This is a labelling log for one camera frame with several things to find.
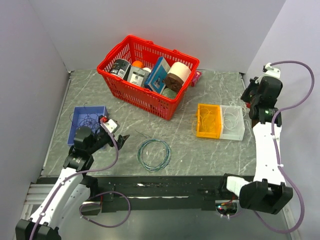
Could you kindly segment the blue Harrys box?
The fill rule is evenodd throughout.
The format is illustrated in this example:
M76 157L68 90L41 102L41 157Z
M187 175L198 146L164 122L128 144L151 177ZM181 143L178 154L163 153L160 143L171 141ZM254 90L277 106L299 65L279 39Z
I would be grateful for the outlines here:
M170 65L163 56L157 59L155 66L153 67L151 73L148 75L143 86L152 92L161 94L166 87L164 79L166 78Z

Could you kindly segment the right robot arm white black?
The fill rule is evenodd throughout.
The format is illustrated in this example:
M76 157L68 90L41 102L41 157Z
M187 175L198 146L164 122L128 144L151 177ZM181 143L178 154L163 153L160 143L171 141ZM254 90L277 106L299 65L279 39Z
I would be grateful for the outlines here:
M241 100L249 104L249 117L255 138L256 167L252 181L241 176L224 174L218 193L223 199L235 195L244 209L276 215L293 197L293 189L286 184L279 170L277 153L280 151L282 117L275 104L283 88L273 76L255 77L250 80Z

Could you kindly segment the white paper towel roll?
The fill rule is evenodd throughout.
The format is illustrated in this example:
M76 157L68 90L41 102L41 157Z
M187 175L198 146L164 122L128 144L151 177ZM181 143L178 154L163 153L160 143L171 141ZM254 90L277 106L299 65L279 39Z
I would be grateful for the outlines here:
M171 66L168 72L168 77L178 80L183 85L190 76L191 72L192 71L187 65L177 61Z

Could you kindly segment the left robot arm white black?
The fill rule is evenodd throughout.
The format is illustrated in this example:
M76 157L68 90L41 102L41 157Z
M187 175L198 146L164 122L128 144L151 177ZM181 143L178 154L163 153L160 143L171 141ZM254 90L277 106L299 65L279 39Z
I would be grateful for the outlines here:
M83 202L93 201L101 196L98 180L89 176L94 162L93 153L105 145L119 151L128 135L114 139L111 128L101 127L98 133L88 126L79 127L75 132L63 168L54 186L29 219L20 219L15 227L18 240L60 240L67 222Z

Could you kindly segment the orange fruit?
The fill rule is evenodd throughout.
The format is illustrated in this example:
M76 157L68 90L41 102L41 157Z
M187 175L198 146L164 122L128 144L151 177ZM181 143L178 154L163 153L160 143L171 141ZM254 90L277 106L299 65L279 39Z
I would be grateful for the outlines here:
M144 68L144 64L143 64L141 61L139 61L139 60L134 61L134 62L132 63L132 66L133 66L133 67L137 67L137 68L141 68L141 69Z

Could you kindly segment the pink small box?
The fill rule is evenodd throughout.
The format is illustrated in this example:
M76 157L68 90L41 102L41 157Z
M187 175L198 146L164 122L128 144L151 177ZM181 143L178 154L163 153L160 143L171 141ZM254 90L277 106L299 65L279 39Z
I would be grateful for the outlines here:
M195 87L195 85L197 84L197 82L199 81L200 77L202 76L202 72L201 71L196 71L194 73L193 79L191 81L191 86Z

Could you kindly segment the grey labelled pouch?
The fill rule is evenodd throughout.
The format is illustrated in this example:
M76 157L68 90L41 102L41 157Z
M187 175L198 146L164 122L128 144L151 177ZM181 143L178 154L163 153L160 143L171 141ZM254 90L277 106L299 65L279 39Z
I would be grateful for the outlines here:
M143 87L150 73L151 70L147 67L138 68L132 66L127 77L127 82L138 87Z

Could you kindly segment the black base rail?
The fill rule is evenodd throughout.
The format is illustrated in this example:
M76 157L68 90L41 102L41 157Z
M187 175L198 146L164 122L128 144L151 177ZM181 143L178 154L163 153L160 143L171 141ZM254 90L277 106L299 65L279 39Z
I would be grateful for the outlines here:
M224 187L223 176L86 176L82 181L102 212L142 210L216 210L216 203L237 197Z

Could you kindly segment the brown roll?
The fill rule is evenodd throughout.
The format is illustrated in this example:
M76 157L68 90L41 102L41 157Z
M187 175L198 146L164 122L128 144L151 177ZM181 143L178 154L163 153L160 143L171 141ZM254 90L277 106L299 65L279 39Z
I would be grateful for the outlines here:
M173 73L168 73L164 78L164 83L167 86L167 88L178 93L181 90L184 81L179 76Z

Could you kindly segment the blue plastic bin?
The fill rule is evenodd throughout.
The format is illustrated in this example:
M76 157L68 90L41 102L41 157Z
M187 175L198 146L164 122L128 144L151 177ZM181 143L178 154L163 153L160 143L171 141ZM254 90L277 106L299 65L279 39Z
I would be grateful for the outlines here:
M89 127L93 133L99 132L99 116L107 116L107 108L103 105L86 105L76 106L73 113L69 116L71 126L67 139L67 145L71 147L74 144L76 130L79 127Z

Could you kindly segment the aluminium frame rail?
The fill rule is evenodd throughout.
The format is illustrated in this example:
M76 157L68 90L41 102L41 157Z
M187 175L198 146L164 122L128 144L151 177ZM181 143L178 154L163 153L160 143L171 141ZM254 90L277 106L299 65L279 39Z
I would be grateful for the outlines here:
M40 205L47 197L54 184L31 184L29 186L24 204Z

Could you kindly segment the black cylindrical can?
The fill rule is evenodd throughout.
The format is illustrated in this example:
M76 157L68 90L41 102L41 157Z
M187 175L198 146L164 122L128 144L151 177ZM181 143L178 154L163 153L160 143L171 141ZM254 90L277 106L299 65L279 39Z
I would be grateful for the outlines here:
M126 81L128 79L131 66L132 65L129 61L123 58L118 58L113 63L111 69L109 70L109 73Z

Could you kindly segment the white plastic bin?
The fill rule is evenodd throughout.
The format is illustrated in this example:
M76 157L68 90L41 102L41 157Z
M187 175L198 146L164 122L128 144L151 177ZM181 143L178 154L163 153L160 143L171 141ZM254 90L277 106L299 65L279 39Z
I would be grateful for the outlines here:
M245 133L244 115L241 106L220 105L220 139L242 141Z

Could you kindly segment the yellow plastic bin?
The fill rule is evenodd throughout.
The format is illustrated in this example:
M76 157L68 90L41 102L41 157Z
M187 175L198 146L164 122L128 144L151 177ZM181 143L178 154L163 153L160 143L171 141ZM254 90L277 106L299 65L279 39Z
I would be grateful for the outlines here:
M223 131L220 105L199 103L196 116L196 136L198 138L220 139Z

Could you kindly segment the red plastic shopping basket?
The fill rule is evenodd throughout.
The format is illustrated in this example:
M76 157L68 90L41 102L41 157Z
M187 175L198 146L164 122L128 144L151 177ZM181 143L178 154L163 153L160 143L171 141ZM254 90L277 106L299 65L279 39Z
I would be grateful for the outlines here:
M177 62L190 69L175 98L165 97L164 78ZM176 49L169 50L134 35L126 36L97 66L112 95L165 120L182 100L200 61Z

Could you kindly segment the green scouring sponge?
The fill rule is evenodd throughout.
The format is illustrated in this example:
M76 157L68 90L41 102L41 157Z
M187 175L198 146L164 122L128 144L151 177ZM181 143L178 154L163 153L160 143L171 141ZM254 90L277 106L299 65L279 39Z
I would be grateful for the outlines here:
M163 92L161 93L164 97L169 98L169 99L175 99L177 96L177 93L170 88L165 88Z

